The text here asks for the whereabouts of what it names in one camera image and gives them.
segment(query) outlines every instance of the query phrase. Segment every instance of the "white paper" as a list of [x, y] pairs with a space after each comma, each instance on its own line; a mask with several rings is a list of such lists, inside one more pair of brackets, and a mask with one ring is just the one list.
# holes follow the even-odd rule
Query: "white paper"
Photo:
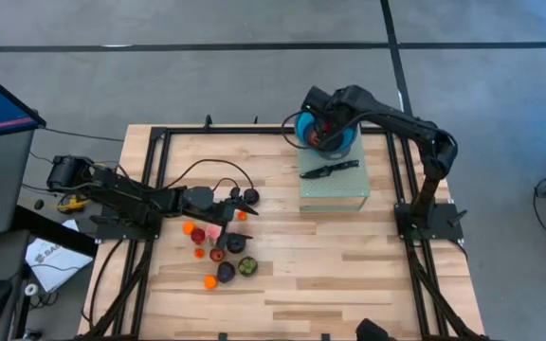
[[[79, 231], [77, 223], [74, 220], [68, 220], [63, 223], [63, 226]], [[69, 278], [73, 277], [79, 270], [71, 269], [60, 271], [47, 266], [34, 266], [38, 264], [47, 264], [56, 266], [60, 269], [72, 267], [83, 268], [92, 261], [91, 257], [87, 257], [75, 251], [67, 250], [53, 242], [47, 242], [42, 239], [36, 239], [27, 248], [25, 256], [28, 266], [31, 267], [35, 277], [39, 280], [48, 293], [56, 291]]]

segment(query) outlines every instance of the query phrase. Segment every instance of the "wooden tabletop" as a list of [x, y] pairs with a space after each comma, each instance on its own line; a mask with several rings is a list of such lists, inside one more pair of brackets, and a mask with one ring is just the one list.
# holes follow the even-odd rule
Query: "wooden tabletop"
[[[120, 164], [139, 181], [146, 157], [150, 125], [128, 128]], [[202, 158], [222, 158], [242, 167], [261, 193], [260, 216], [231, 223], [230, 230], [251, 235], [242, 255], [259, 262], [253, 278], [236, 277], [213, 291], [204, 289], [216, 264], [193, 256], [194, 245], [183, 234], [186, 218], [167, 219], [155, 242], [140, 338], [215, 339], [355, 339], [355, 327], [368, 317], [397, 339], [420, 336], [404, 244], [396, 236], [392, 208], [396, 203], [385, 136], [364, 135], [371, 194], [357, 213], [300, 213], [297, 152], [279, 135], [175, 135], [166, 181]], [[422, 165], [415, 146], [413, 162], [419, 182]], [[401, 151], [396, 141], [397, 151]], [[410, 199], [405, 163], [398, 153], [404, 192]], [[158, 168], [155, 161], [152, 184]], [[179, 183], [214, 186], [232, 177], [243, 188], [247, 180], [225, 164], [204, 163]], [[224, 182], [216, 196], [230, 190]], [[442, 182], [438, 201], [449, 199]], [[85, 311], [104, 258], [115, 242], [104, 242], [95, 260]], [[101, 316], [118, 294], [128, 242], [111, 259], [96, 300]], [[431, 242], [441, 290], [457, 314], [475, 332], [483, 332], [480, 313], [464, 255], [450, 242]], [[129, 331], [134, 297], [128, 300], [124, 330]], [[430, 298], [428, 320], [436, 332]], [[85, 321], [80, 332], [87, 330]]]

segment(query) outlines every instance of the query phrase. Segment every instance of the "concrete floor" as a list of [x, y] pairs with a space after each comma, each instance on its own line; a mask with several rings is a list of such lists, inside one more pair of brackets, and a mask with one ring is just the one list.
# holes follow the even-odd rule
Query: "concrete floor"
[[[546, 42], [543, 0], [391, 0], [400, 43]], [[0, 0], [0, 45], [283, 41], [386, 42], [375, 0]], [[483, 324], [546, 340], [546, 233], [532, 189], [546, 177], [546, 49], [402, 50], [413, 112], [460, 145], [449, 176], [464, 218]], [[0, 53], [0, 82], [54, 129], [122, 138], [131, 123], [277, 123], [309, 86], [357, 83], [399, 106], [389, 50]], [[115, 142], [37, 132], [40, 156], [118, 159]], [[30, 159], [25, 182], [48, 164]], [[23, 198], [38, 198], [22, 192]], [[539, 201], [546, 222], [546, 199]], [[46, 216], [63, 220], [57, 213]], [[90, 270], [30, 314], [48, 338], [74, 335]]]

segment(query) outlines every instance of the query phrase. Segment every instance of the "orange ball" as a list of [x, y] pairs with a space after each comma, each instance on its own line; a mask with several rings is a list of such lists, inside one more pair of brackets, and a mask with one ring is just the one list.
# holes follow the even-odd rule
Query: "orange ball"
[[204, 249], [196, 248], [195, 251], [193, 251], [193, 255], [196, 258], [204, 258], [206, 251], [204, 251]]
[[182, 231], [185, 232], [185, 234], [190, 235], [191, 232], [195, 229], [195, 223], [194, 222], [186, 222], [182, 224]]
[[213, 275], [209, 275], [209, 276], [206, 276], [206, 278], [204, 279], [204, 286], [206, 287], [206, 289], [214, 289], [216, 288], [216, 286], [218, 285], [218, 280], [216, 279], [216, 276], [213, 276]]
[[239, 211], [237, 213], [237, 219], [239, 219], [241, 221], [246, 221], [247, 220], [247, 213], [245, 213], [243, 211]]

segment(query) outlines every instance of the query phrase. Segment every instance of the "knife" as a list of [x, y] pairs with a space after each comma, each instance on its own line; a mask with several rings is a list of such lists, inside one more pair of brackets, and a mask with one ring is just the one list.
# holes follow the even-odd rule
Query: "knife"
[[345, 161], [335, 165], [323, 166], [316, 170], [306, 171], [300, 175], [300, 178], [319, 179], [322, 177], [330, 176], [330, 174], [332, 174], [332, 171], [341, 171], [341, 170], [349, 169], [351, 167], [358, 167], [358, 166], [359, 166], [359, 160]]

